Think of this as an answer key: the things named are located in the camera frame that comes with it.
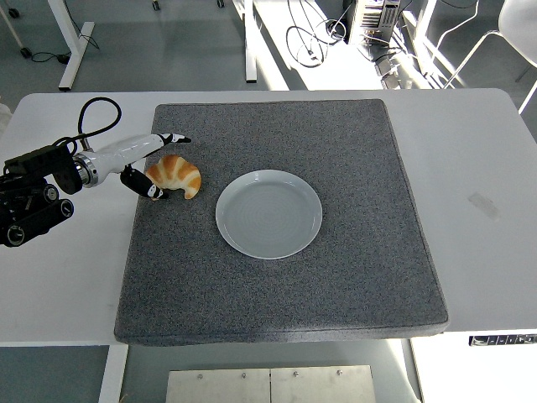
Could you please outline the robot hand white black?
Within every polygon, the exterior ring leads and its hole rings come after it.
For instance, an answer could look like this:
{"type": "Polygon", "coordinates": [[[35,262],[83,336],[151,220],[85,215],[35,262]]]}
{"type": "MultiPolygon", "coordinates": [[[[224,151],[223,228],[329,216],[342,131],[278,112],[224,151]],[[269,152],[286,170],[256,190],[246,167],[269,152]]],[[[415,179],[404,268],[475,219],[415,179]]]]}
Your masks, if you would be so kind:
{"type": "Polygon", "coordinates": [[[147,134],[125,139],[86,156],[92,164],[89,168],[90,184],[100,185],[109,174],[117,173],[120,181],[139,196],[146,198],[166,198],[144,173],[132,167],[132,163],[145,159],[167,144],[189,143],[191,139],[177,133],[147,134]]]}

